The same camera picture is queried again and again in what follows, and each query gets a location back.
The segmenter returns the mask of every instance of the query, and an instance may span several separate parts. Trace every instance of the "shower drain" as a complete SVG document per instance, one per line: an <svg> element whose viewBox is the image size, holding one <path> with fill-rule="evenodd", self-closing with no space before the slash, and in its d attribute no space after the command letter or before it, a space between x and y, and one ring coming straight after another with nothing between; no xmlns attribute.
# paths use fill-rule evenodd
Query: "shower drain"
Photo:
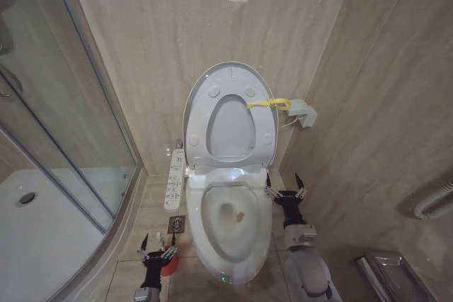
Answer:
<svg viewBox="0 0 453 302"><path fill-rule="evenodd" d="M185 225L185 215L173 216L168 220L168 233L183 233Z"/></svg>
<svg viewBox="0 0 453 302"><path fill-rule="evenodd" d="M36 193L29 192L28 194L24 194L21 198L19 198L18 205L23 207L24 205L30 204L36 198Z"/></svg>

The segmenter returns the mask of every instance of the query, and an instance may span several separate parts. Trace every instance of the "yellow tape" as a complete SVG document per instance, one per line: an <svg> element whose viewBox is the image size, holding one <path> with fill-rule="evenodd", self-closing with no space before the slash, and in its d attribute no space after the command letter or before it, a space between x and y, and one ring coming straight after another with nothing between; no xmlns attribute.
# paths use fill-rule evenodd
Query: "yellow tape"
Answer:
<svg viewBox="0 0 453 302"><path fill-rule="evenodd" d="M269 99L269 100L262 100L260 102L256 102L253 104L247 104L247 108L251 109L255 106L263 106L269 108L276 108L278 110L287 111L291 108L291 102L285 98L276 98L276 99Z"/></svg>

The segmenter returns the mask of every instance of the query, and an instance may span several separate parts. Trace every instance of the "toilet lid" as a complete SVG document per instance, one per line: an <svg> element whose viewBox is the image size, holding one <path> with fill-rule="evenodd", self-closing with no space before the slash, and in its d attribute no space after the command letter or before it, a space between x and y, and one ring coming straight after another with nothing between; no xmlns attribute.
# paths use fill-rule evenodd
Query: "toilet lid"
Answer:
<svg viewBox="0 0 453 302"><path fill-rule="evenodd" d="M273 98L251 67L227 62L207 70L190 92L184 111L184 147L188 165L267 167L275 155L275 108L254 107Z"/></svg>

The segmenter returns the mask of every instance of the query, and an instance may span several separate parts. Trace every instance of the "white toilet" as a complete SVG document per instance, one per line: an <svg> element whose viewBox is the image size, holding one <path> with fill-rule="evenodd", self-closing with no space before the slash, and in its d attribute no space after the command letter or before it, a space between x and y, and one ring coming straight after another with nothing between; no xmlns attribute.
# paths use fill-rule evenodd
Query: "white toilet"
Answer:
<svg viewBox="0 0 453 302"><path fill-rule="evenodd" d="M200 77L185 105L186 202L193 243L202 263L224 283L252 280L268 254L272 202L264 189L275 155L277 112L248 109L246 103L271 98L257 71L226 62Z"/></svg>

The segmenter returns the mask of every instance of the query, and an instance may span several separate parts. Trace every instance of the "glass shower door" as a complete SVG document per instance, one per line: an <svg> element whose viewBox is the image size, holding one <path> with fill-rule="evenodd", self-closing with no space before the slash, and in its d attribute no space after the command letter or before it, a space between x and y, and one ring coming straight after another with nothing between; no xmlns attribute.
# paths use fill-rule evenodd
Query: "glass shower door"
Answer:
<svg viewBox="0 0 453 302"><path fill-rule="evenodd" d="M58 149L33 113L18 95L16 86L11 86L0 72L0 128L2 133L22 146L29 157L35 160L51 177L69 201L105 233L113 216L98 200L96 193L72 167L65 155Z"/></svg>
<svg viewBox="0 0 453 302"><path fill-rule="evenodd" d="M136 160L63 0L0 3L7 4L1 9L0 39L10 44L0 55L0 72L74 167L72 172L115 216ZM60 8L61 18L55 18L52 11ZM8 123L12 135L30 143L20 123ZM65 170L49 166L56 176L65 176Z"/></svg>
<svg viewBox="0 0 453 302"><path fill-rule="evenodd" d="M8 94L4 84L0 86L1 93ZM2 107L4 100L7 98L0 98ZM103 233L8 139L2 128L0 232L0 301L10 302L46 301L79 270L103 239Z"/></svg>

